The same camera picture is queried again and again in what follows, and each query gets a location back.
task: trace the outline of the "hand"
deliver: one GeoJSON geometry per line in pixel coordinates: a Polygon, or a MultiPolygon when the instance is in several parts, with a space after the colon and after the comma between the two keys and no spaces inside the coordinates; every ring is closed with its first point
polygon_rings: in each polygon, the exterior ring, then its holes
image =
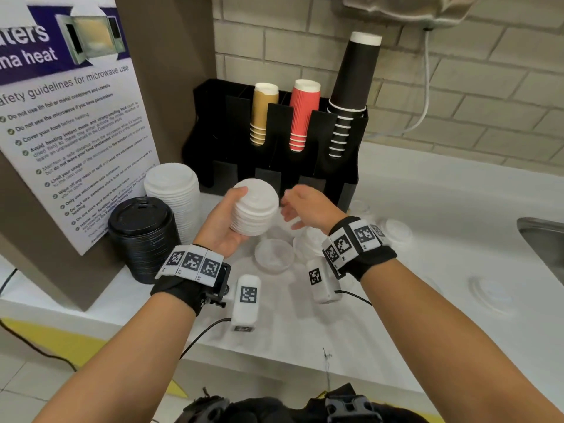
{"type": "Polygon", "coordinates": [[[195,245],[204,246],[225,258],[233,255],[248,236],[231,229],[231,212],[236,202],[246,193],[247,187],[230,189],[223,200],[210,212],[202,228],[194,239],[195,245]]]}
{"type": "Polygon", "coordinates": [[[335,224],[347,216],[321,191],[303,184],[286,190],[282,198],[281,213],[286,222],[298,216],[301,218],[300,222],[292,226],[292,230],[310,226],[319,228],[327,235],[335,224]]]}

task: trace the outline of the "metal sink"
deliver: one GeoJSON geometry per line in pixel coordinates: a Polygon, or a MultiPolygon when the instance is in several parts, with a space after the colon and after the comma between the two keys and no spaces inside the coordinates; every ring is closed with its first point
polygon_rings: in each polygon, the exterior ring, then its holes
{"type": "Polygon", "coordinates": [[[564,285],[564,224],[538,218],[519,218],[517,228],[525,241],[564,285]]]}

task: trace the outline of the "black cup lid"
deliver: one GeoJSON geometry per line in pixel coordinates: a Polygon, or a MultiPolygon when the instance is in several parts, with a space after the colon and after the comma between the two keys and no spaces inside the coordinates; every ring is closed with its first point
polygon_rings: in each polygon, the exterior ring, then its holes
{"type": "Polygon", "coordinates": [[[134,197],[114,208],[108,226],[117,234],[139,236],[162,227],[169,213],[166,203],[156,197],[134,197]]]}

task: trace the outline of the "brick wall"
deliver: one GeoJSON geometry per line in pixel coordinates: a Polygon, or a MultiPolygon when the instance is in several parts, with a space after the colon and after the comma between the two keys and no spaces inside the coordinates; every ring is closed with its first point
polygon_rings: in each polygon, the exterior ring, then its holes
{"type": "MultiPolygon", "coordinates": [[[[368,132],[402,130],[423,108],[422,31],[336,17],[330,0],[213,0],[219,78],[329,96],[353,30],[384,37],[368,132]]],[[[423,124],[380,144],[564,175],[564,0],[480,0],[430,36],[423,124]]]]}

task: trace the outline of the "white cord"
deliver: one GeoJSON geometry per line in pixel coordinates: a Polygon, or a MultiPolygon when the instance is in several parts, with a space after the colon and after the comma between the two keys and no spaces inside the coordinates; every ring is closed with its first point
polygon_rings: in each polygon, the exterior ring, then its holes
{"type": "Polygon", "coordinates": [[[427,117],[427,113],[429,112],[429,100],[430,100],[430,86],[431,86],[431,71],[430,71],[430,67],[429,67],[429,34],[431,33],[430,30],[425,30],[425,54],[424,54],[424,63],[425,63],[425,106],[423,107],[423,113],[421,114],[421,117],[419,118],[419,120],[417,121],[417,123],[415,123],[413,126],[408,127],[407,129],[403,130],[403,131],[398,131],[398,132],[390,132],[388,134],[368,134],[368,135],[364,135],[364,137],[376,137],[376,136],[400,136],[403,135],[407,132],[411,132],[413,129],[419,127],[421,125],[421,123],[423,123],[423,120],[425,120],[425,117],[427,117]]]}

